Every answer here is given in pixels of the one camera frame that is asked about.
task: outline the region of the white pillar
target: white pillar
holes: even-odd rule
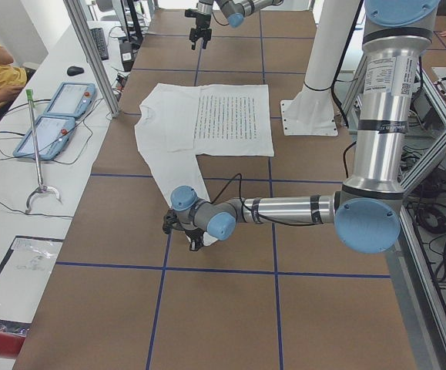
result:
[[[309,87],[332,85],[359,5],[360,0],[325,0],[305,75]],[[284,134],[336,136],[330,89],[306,85],[294,100],[281,102]]]

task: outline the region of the white desk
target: white desk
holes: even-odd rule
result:
[[[90,27],[103,27],[105,37],[108,38],[109,30],[118,25],[116,22],[90,22]],[[120,36],[120,29],[112,30],[113,36]],[[119,45],[116,39],[109,38],[109,59],[103,65],[109,81],[113,84],[117,71],[122,71],[122,63],[119,57]],[[66,70],[70,66],[80,66],[85,72],[77,76],[67,76]],[[69,27],[55,48],[49,53],[39,70],[27,85],[34,91],[34,98],[51,99],[53,94],[63,81],[93,82],[96,83],[92,70],[86,62],[86,57],[77,40],[74,30]],[[14,106],[26,103],[25,92],[22,92]],[[36,116],[46,107],[46,103],[36,106]],[[43,163],[42,172],[45,184],[57,187],[62,195],[60,204],[53,194],[33,197],[32,212],[44,214],[60,214],[73,216],[82,196],[82,192],[89,178],[92,163],[104,140],[109,125],[109,111],[104,102],[86,119],[86,124],[93,131],[93,135],[76,163],[63,165],[58,163]],[[0,122],[0,131],[10,130],[26,133],[30,127],[29,110],[27,106],[9,113]],[[82,149],[89,136],[89,131],[80,125],[75,130],[65,151],[56,159],[62,162],[72,162]],[[0,148],[9,156],[18,144],[20,137],[0,134]],[[25,202],[28,195],[37,187],[35,163],[32,160],[3,160],[0,161],[0,201],[9,207],[25,210]],[[56,217],[25,216],[11,213],[0,205],[0,262],[12,243],[15,235],[28,235],[33,237],[51,237],[63,239],[67,234],[71,220]],[[34,315],[36,307],[29,307],[30,315]],[[0,311],[0,319],[18,321],[13,317],[8,308]],[[10,369],[13,360],[0,359],[0,369]]]

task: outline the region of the reacher grabber tool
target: reacher grabber tool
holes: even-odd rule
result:
[[[41,158],[39,156],[39,148],[38,148],[38,137],[36,135],[36,124],[35,124],[35,103],[32,99],[32,90],[27,89],[25,91],[25,94],[28,97],[28,106],[29,106],[29,116],[31,117],[31,131],[32,131],[32,143],[35,148],[35,163],[36,163],[36,173],[38,174],[38,187],[29,194],[29,197],[27,201],[25,202],[26,210],[25,212],[29,214],[31,212],[31,199],[36,194],[44,194],[44,193],[54,193],[56,196],[56,199],[61,203],[62,200],[60,199],[60,193],[58,189],[55,187],[49,187],[46,186],[43,183],[43,175],[41,172]]]

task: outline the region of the robot label sticker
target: robot label sticker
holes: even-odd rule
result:
[[[390,93],[394,77],[395,57],[369,61],[364,80],[364,93]]]
[[[394,96],[410,96],[411,86],[416,74],[416,59],[400,55],[396,58],[394,70],[394,82],[391,94]]]
[[[409,96],[416,71],[416,59],[407,56],[369,61],[365,76],[364,93],[390,93]]]

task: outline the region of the computer mouse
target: computer mouse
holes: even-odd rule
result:
[[[67,68],[67,75],[69,76],[80,75],[81,73],[84,73],[84,69],[82,67],[70,66]]]

